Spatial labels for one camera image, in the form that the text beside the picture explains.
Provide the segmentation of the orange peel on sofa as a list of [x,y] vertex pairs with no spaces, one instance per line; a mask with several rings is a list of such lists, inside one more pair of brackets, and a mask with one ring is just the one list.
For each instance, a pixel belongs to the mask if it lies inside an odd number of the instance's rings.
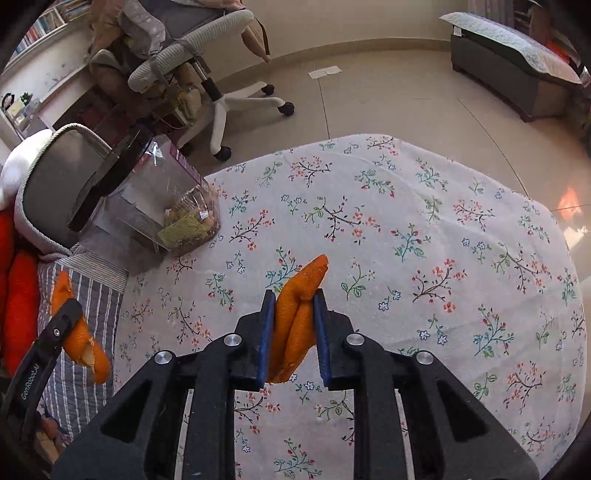
[[[73,288],[67,272],[60,271],[56,277],[51,296],[50,313],[54,315],[70,299],[74,298]],[[109,377],[111,365],[98,341],[89,333],[84,316],[74,323],[65,338],[63,348],[67,356],[77,365],[90,371],[90,382],[104,384]]]

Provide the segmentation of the red knitted flower cushion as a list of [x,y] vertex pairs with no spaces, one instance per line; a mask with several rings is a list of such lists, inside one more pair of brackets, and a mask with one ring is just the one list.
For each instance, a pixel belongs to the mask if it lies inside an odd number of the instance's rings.
[[38,258],[16,231],[14,209],[1,211],[1,363],[10,377],[37,339]]

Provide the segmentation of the grey striped quilted sofa cover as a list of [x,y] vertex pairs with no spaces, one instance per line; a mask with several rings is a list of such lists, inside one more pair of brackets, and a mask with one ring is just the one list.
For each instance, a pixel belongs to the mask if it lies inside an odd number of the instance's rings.
[[82,310],[42,394],[48,415],[74,438],[113,395],[114,338],[127,273],[85,252],[40,263],[37,279],[39,331],[69,300]]

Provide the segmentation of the floral tablecloth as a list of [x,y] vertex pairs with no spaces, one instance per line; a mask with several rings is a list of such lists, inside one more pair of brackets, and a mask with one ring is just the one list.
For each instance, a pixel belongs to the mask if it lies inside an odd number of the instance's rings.
[[283,150],[208,177],[221,230],[131,277],[114,383],[153,354],[231,331],[315,257],[330,308],[405,355],[435,354],[548,472],[574,439],[586,326],[564,234],[542,204],[377,134]]

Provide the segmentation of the clear jar black lid right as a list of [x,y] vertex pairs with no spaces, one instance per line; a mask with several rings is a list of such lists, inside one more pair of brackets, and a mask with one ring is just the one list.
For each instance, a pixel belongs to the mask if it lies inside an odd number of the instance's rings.
[[67,226],[180,256],[214,239],[221,221],[217,194],[171,140],[135,125],[85,181]]

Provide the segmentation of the dark storage ottoman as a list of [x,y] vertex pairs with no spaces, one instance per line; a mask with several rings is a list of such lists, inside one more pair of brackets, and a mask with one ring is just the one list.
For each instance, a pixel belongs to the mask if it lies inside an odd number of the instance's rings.
[[566,61],[514,28],[463,11],[440,19],[453,27],[453,69],[502,97],[524,122],[563,115],[583,87]]

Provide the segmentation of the grey office chair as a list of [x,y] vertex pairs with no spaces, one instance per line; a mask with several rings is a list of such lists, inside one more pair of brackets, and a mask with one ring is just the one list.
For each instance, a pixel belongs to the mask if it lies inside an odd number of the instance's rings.
[[175,116],[183,155],[209,128],[211,155],[228,161],[231,149],[222,141],[231,111],[274,108],[286,117],[296,111],[269,83],[223,93],[211,78],[204,47],[225,35],[238,34],[253,55],[270,61],[266,28],[240,1],[93,1],[88,22],[88,68],[96,84],[154,131],[165,116]]

